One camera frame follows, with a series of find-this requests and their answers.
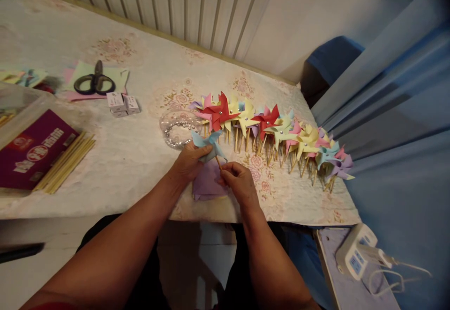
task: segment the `tablecloth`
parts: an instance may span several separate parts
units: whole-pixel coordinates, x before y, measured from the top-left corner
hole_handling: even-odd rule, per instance
[[[276,103],[280,112],[316,126],[300,92],[292,86],[203,52],[95,14],[62,0],[0,0],[0,61],[42,68],[59,81],[78,59],[105,66],[127,67],[128,93],[142,109],[114,118],[106,100],[76,103],[58,94],[57,112],[78,129],[95,133],[95,147],[54,195],[34,192],[0,201],[0,218],[32,218],[113,214],[126,210],[146,194],[170,168],[178,151],[169,148],[158,122],[168,109],[186,109],[201,95],[220,91],[250,99],[256,108]],[[288,174],[289,166],[269,166],[253,153],[234,153],[231,161],[249,167],[267,220],[304,225],[360,222],[343,183],[333,193],[313,187],[308,175]],[[233,196],[195,202],[192,187],[182,194],[172,220],[236,222]]]

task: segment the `left hand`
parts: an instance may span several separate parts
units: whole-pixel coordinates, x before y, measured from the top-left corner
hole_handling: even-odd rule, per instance
[[[203,163],[198,161],[204,155],[212,151],[212,146],[208,145],[203,148],[198,148],[191,141],[181,151],[177,160],[172,165],[169,173],[171,173],[177,180],[191,182],[194,180],[203,167]]]

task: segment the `hand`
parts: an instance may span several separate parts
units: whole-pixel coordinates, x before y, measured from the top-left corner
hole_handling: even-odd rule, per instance
[[[203,162],[198,161],[204,155],[212,151],[212,146],[208,145],[198,148],[191,141],[181,151],[177,160],[172,165],[169,173],[176,180],[182,180],[186,183],[194,180],[203,167]]]
[[[218,182],[231,187],[241,211],[259,209],[258,194],[250,170],[238,162],[228,162],[222,168]]]

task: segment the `pearl bracelet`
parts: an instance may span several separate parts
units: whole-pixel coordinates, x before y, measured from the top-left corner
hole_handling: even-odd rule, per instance
[[[192,141],[192,138],[187,139],[186,141],[180,141],[180,142],[173,142],[173,140],[170,138],[170,131],[174,126],[184,127],[188,130],[194,130],[195,133],[198,133],[198,131],[195,129],[194,124],[191,124],[185,120],[176,121],[174,123],[171,123],[167,126],[167,129],[164,130],[164,134],[166,136],[166,143],[173,148],[182,149],[185,145],[189,144]]]

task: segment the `forearm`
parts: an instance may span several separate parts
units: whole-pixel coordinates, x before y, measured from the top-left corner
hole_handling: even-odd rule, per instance
[[[167,173],[147,195],[89,241],[41,292],[67,296],[89,308],[121,309],[186,185]],[[28,304],[35,305],[33,298],[25,309]]]
[[[250,255],[250,276],[264,309],[319,309],[297,268],[258,207],[242,213]]]

